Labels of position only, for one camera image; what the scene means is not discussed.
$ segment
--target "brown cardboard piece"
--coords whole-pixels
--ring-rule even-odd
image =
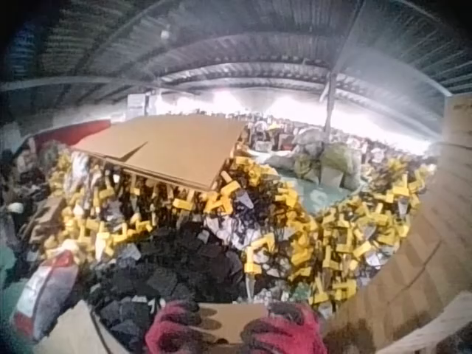
[[[200,304],[200,308],[203,321],[196,329],[204,334],[205,342],[225,342],[211,345],[210,354],[237,353],[244,326],[267,316],[266,307],[261,304]],[[98,317],[90,313],[84,301],[60,316],[52,332],[35,345],[33,352],[129,354]]]
[[[41,243],[60,229],[60,213],[65,206],[66,200],[62,197],[50,196],[46,199],[35,213],[34,221],[28,226],[32,229],[29,243]]]
[[[243,128],[244,122],[201,114],[140,117],[74,148],[145,176],[210,190]]]
[[[445,105],[445,118],[444,142],[472,148],[472,95],[450,97]]]
[[[327,322],[330,353],[411,353],[472,319],[472,94],[449,99],[443,140],[406,241]]]

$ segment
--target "person's hand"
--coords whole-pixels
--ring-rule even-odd
[[[249,322],[241,333],[243,354],[327,354],[313,310],[308,305],[276,302],[274,316]]]
[[[201,333],[188,327],[201,323],[195,302],[169,302],[156,315],[146,333],[150,354],[200,354],[203,352]]]

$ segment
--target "warehouse ceiling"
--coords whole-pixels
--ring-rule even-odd
[[[8,119],[161,89],[307,91],[425,136],[472,91],[472,44],[413,0],[70,0],[24,23],[4,55]]]

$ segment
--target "red wall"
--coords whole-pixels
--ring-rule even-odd
[[[40,150],[41,146],[49,140],[58,140],[67,145],[75,145],[82,138],[92,135],[110,127],[109,119],[95,120],[93,122],[86,122],[66,127],[53,129],[51,131],[44,131],[35,135],[36,149]]]

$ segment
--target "red and white bag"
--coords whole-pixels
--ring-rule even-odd
[[[14,327],[33,341],[40,341],[60,315],[78,269],[70,251],[44,261],[21,293],[12,316]]]

